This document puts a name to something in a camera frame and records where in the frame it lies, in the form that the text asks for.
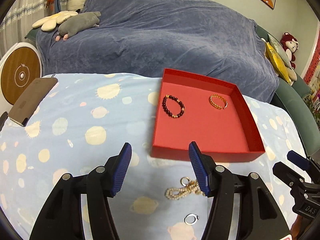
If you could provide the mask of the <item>gold cuff bangle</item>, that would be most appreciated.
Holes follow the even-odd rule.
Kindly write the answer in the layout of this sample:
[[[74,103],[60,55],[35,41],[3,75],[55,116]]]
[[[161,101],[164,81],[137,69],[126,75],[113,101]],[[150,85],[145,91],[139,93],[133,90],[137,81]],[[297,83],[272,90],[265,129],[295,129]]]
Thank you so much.
[[[228,101],[219,94],[212,94],[209,97],[209,103],[215,109],[224,110],[228,107]]]

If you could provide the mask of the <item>blue planet print tablecloth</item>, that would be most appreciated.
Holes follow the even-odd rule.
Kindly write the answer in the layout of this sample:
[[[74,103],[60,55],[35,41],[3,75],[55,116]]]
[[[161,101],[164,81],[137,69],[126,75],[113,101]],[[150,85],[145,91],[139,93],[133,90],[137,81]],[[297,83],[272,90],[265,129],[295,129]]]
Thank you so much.
[[[190,161],[153,158],[153,133],[161,78],[135,74],[58,74],[26,126],[7,119],[1,130],[1,208],[23,239],[29,239],[52,189],[65,173],[77,177],[103,166],[128,142],[132,157],[121,191],[108,200],[120,239],[200,239],[212,200],[188,193],[165,196],[194,179]],[[294,226],[290,187],[272,171],[304,155],[295,124],[286,111],[243,96],[265,153],[248,162],[220,163],[234,174],[259,174],[287,224]]]

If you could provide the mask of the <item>red cardboard box tray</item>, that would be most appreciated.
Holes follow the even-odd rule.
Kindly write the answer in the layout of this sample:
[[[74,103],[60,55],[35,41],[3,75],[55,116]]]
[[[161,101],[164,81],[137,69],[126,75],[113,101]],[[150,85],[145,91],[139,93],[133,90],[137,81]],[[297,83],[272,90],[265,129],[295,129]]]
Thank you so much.
[[[212,94],[228,101],[224,110],[209,103]],[[153,133],[153,158],[189,160],[195,141],[220,163],[248,162],[265,153],[255,120],[237,85],[166,68]]]

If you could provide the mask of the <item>gold yellow cushion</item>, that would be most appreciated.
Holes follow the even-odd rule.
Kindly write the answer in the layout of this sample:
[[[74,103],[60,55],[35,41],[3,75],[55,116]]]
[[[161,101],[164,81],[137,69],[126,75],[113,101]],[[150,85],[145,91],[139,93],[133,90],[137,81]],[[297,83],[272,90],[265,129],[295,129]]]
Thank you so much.
[[[270,34],[268,34],[268,41],[263,37],[261,40],[265,42],[265,57],[272,64],[276,75],[291,86],[297,80],[297,74],[282,45]]]

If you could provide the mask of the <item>brown phone case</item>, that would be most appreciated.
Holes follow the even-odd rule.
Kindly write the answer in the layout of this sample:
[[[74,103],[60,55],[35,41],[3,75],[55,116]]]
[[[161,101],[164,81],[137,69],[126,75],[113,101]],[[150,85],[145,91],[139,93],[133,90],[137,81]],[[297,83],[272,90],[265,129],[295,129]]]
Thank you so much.
[[[33,80],[9,111],[9,119],[25,127],[40,102],[57,82],[58,79],[55,77],[41,77]]]

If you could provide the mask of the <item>red monkey plush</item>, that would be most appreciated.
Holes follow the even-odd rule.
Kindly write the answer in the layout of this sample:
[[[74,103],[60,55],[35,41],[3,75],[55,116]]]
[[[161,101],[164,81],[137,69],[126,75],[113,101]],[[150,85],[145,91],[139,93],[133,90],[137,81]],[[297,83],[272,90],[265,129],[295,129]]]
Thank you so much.
[[[295,69],[296,65],[295,65],[294,61],[296,60],[296,57],[295,57],[294,53],[299,48],[298,40],[294,36],[292,36],[290,33],[285,32],[282,35],[280,43],[283,46],[283,49],[285,50],[285,53],[290,61],[291,67],[293,69]]]

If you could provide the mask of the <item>round wooden white device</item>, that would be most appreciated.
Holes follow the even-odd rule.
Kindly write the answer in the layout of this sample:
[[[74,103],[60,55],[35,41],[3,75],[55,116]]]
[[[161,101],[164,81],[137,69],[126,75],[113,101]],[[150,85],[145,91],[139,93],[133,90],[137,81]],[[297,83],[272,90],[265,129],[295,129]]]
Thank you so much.
[[[1,113],[9,112],[31,82],[41,76],[36,47],[27,42],[14,44],[1,58]]]

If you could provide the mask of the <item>blue grey bed blanket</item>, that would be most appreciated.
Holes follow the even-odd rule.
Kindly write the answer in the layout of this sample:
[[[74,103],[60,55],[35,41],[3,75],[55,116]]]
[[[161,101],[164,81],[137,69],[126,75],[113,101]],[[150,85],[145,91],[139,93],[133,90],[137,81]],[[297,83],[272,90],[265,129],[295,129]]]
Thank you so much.
[[[279,86],[257,24],[210,0],[86,0],[100,23],[66,41],[39,31],[44,75],[133,73],[161,77],[165,68],[214,77],[270,102]]]

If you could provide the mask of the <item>grey seal plush toy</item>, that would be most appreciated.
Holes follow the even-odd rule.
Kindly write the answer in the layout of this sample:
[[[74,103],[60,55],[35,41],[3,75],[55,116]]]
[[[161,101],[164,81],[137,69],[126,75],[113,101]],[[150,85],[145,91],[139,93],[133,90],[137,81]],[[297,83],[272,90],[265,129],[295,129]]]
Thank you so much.
[[[98,27],[100,23],[100,16],[101,12],[99,11],[83,12],[65,20],[65,22],[61,23],[58,27],[55,40],[59,41],[63,39],[65,41],[80,31]]]

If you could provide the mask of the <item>flower shaped cream pillow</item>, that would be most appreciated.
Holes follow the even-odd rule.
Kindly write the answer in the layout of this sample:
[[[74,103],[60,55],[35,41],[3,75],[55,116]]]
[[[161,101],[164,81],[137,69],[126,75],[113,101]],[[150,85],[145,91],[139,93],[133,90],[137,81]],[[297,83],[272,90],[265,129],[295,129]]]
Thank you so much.
[[[61,11],[36,21],[33,23],[32,28],[41,28],[42,31],[49,32],[54,30],[58,24],[61,24],[76,15],[78,15],[76,11]]]

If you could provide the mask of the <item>white curtain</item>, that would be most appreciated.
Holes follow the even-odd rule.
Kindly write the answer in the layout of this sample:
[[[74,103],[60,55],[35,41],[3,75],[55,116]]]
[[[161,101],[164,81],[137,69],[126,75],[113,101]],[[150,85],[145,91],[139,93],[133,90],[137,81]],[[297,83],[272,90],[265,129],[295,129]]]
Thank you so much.
[[[24,42],[32,24],[51,14],[47,0],[16,0],[1,23],[1,56],[17,42]]]

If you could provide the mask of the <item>green sofa bed frame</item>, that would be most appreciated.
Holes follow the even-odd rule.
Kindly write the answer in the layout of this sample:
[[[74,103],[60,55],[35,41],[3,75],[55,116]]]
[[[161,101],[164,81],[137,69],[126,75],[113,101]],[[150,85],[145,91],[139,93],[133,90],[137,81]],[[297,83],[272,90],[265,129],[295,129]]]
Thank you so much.
[[[306,84],[300,77],[292,86],[280,80],[278,88],[270,99],[272,105],[282,108],[289,114],[306,155],[314,156],[319,153],[319,130],[310,109],[304,102],[308,92]]]

